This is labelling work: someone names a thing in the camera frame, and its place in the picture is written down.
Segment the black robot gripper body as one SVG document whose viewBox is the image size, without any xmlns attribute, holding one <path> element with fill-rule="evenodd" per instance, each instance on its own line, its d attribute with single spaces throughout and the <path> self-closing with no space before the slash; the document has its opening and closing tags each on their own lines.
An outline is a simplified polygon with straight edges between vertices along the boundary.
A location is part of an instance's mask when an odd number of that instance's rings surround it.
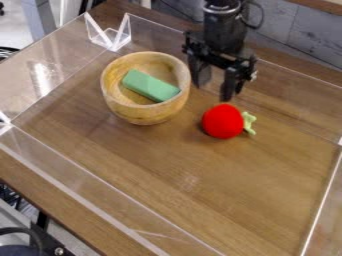
<svg viewBox="0 0 342 256">
<path fill-rule="evenodd" d="M 249 49 L 241 49 L 236 53 L 223 53 L 213 50 L 204 42 L 201 31 L 185 31 L 184 44 L 181 52 L 187 55 L 195 55 L 200 60 L 205 61 L 211 67 L 215 66 L 221 70 L 233 67 L 240 70 L 244 81 L 256 79 L 258 70 L 255 64 L 258 58 Z"/>
</svg>

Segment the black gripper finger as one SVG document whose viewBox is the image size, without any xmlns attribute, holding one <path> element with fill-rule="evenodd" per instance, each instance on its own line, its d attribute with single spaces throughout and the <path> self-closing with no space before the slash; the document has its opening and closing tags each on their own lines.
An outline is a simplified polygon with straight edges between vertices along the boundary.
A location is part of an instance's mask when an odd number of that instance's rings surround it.
<svg viewBox="0 0 342 256">
<path fill-rule="evenodd" d="M 244 84 L 244 77 L 239 69 L 228 67 L 224 71 L 224 80 L 220 86 L 220 100 L 228 102 L 239 94 Z"/>
<path fill-rule="evenodd" d="M 211 80 L 211 65 L 195 55 L 189 55 L 187 60 L 192 83 L 196 87 L 201 87 Z"/>
</svg>

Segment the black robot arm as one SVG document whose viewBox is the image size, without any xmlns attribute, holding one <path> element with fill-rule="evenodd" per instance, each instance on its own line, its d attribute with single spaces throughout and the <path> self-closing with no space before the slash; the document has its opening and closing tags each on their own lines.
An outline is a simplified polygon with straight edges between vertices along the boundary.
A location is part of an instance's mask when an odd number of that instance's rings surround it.
<svg viewBox="0 0 342 256">
<path fill-rule="evenodd" d="M 263 24 L 264 11 L 254 0 L 204 1 L 203 29 L 184 32 L 181 51 L 196 87 L 211 81 L 212 66 L 224 71 L 220 101 L 228 102 L 244 83 L 256 78 L 258 58 L 244 47 L 244 39 L 247 29 L 256 30 Z"/>
</svg>

